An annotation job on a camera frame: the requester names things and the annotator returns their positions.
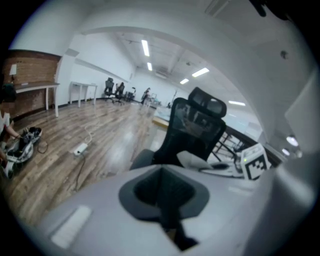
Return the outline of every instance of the black office chair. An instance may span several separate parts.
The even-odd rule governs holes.
[[[115,83],[114,83],[113,81],[114,81],[114,80],[113,80],[111,77],[109,77],[108,80],[105,81],[104,94],[107,96],[107,97],[105,98],[105,101],[111,100],[112,103],[114,104],[115,101],[114,101],[113,98],[111,98],[111,96],[114,95],[114,94],[113,94],[113,89],[114,89],[114,84],[115,84]]]
[[[126,102],[131,102],[135,98],[136,88],[132,87],[132,89],[134,89],[134,92],[131,92],[131,91],[127,91],[126,92],[126,95],[125,95],[125,101]]]
[[[188,151],[207,160],[226,130],[221,119],[226,115],[226,104],[196,87],[187,99],[173,102],[169,126],[161,148],[153,152],[144,149],[133,161],[132,169],[153,164],[181,166],[177,154]]]
[[[116,98],[116,101],[115,102],[118,102],[120,103],[120,105],[124,105],[124,103],[121,101],[121,99],[124,97],[124,89],[125,89],[125,86],[124,85],[120,85],[114,95],[115,95],[115,98]]]

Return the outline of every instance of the fluorescent light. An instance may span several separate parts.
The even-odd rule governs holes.
[[[147,65],[148,65],[148,70],[152,71],[152,65],[151,65],[151,63],[148,62]]]
[[[245,106],[245,105],[246,105],[246,104],[244,104],[243,102],[232,101],[232,100],[229,100],[229,103],[230,103],[230,104],[235,104],[235,105],[240,105],[240,106]]]
[[[189,82],[189,79],[183,79],[181,82],[180,82],[180,84],[182,84],[182,85],[184,85],[185,83],[187,83],[187,82]]]
[[[141,43],[142,43],[144,55],[149,57],[150,54],[149,54],[148,42],[146,40],[141,40]]]
[[[294,136],[286,137],[286,141],[289,142],[292,146],[298,147],[299,143]]]
[[[205,67],[205,68],[200,69],[199,71],[193,73],[192,76],[193,76],[194,78],[196,78],[196,77],[201,76],[201,75],[203,75],[204,73],[207,73],[207,72],[209,72],[209,69],[207,69],[207,68]]]
[[[282,153],[284,153],[286,156],[290,156],[290,152],[286,148],[282,149]]]
[[[302,151],[301,151],[301,150],[297,150],[297,151],[295,152],[295,154],[296,154],[296,156],[297,156],[298,158],[302,158]]]

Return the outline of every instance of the power strip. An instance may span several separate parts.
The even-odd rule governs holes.
[[[73,151],[75,156],[80,156],[86,149],[88,145],[86,143],[82,143],[80,146],[78,146],[75,151]]]

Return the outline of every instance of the table leg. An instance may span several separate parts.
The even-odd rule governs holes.
[[[57,103],[57,90],[58,88],[55,87],[54,88],[54,110],[55,110],[55,117],[59,117],[59,113],[58,113],[58,103]]]
[[[45,109],[49,109],[49,103],[48,103],[48,94],[49,94],[49,88],[45,89]]]
[[[78,98],[78,108],[80,108],[80,105],[81,105],[81,93],[82,93],[82,85],[80,85],[79,98]]]
[[[86,89],[85,89],[84,102],[87,102],[87,98],[88,98],[88,88],[89,88],[89,86],[87,86]]]
[[[94,90],[94,100],[93,100],[93,105],[96,105],[97,88],[98,88],[98,86],[96,86],[96,87],[95,87],[95,90]]]
[[[74,85],[73,83],[70,84],[69,87],[69,93],[70,93],[70,99],[69,99],[69,103],[72,104],[72,89],[73,89]]]

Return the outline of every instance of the black cable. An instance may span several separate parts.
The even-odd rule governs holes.
[[[37,151],[38,153],[40,153],[40,154],[45,154],[45,153],[48,151],[49,144],[48,144],[48,142],[46,142],[46,141],[43,139],[43,141],[46,143],[46,148],[45,148],[44,151],[40,151],[40,150],[39,150],[39,144],[40,144],[41,139],[42,139],[42,138],[40,137],[39,141],[37,142],[36,151]]]
[[[79,176],[81,174],[81,171],[82,171],[82,168],[84,167],[85,163],[86,163],[86,157],[83,153],[81,153],[81,156],[83,156],[83,163],[82,163],[82,166],[78,172],[78,175],[76,177],[76,181],[75,181],[75,191],[78,192],[78,180],[79,180]]]

